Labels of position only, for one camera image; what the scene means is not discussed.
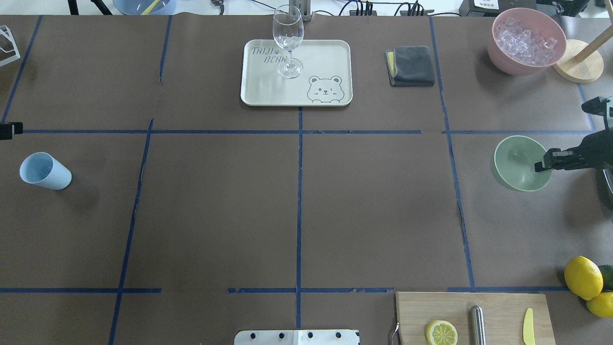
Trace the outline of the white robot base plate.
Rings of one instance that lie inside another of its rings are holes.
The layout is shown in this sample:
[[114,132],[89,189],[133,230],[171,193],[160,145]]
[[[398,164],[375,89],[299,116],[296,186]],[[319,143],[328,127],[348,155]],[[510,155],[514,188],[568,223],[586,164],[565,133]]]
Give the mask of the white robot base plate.
[[243,330],[235,345],[359,345],[359,331],[350,329]]

